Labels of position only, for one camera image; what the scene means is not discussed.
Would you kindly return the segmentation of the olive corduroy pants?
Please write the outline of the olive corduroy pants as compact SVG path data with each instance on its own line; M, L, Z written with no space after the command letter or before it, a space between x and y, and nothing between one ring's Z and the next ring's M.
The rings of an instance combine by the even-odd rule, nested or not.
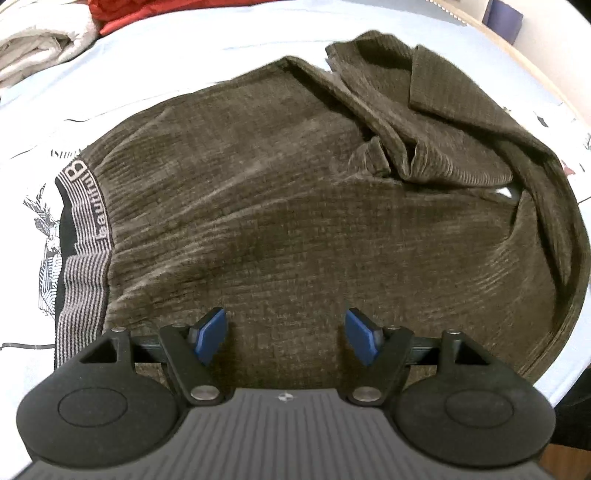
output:
M57 364L221 306L225 384L332 388L346 309L466 332L529 380L590 249L555 154L456 66L370 31L122 121L58 174Z

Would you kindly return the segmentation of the grey white printed bedsheet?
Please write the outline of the grey white printed bedsheet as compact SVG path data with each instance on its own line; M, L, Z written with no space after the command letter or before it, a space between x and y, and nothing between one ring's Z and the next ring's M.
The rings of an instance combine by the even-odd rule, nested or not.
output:
M590 212L590 126L552 85L447 1L283 1L169 13L98 40L1 100L1 475L29 462L16 429L23 396L53 370L54 321L38 300L58 256L54 180L123 119L294 55L325 67L325 47L369 30L447 58L566 164Z

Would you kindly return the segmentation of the cream folded blanket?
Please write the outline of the cream folded blanket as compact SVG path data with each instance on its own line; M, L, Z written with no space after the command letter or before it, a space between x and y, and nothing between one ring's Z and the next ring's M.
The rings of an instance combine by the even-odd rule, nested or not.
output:
M85 1L1 3L1 89L88 49L99 26Z

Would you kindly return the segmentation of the purple bag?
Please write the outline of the purple bag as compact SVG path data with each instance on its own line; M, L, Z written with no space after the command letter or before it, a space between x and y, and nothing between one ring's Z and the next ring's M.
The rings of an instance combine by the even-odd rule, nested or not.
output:
M523 14L501 0L489 0L482 23L513 45L523 24Z

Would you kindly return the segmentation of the red folded blanket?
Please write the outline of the red folded blanket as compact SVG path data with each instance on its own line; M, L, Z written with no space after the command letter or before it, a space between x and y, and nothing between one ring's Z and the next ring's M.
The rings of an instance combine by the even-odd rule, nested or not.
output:
M269 0L89 0L94 20L101 25L99 34L107 36L140 20L187 10L249 7Z

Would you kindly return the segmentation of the wooden bed frame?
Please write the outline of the wooden bed frame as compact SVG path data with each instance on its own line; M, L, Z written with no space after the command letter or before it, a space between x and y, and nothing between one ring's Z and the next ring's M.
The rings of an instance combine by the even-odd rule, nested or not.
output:
M560 99L560 107L590 130L590 23L567 1L507 1L523 16L509 42L484 23L488 1L438 1L439 8L505 50Z

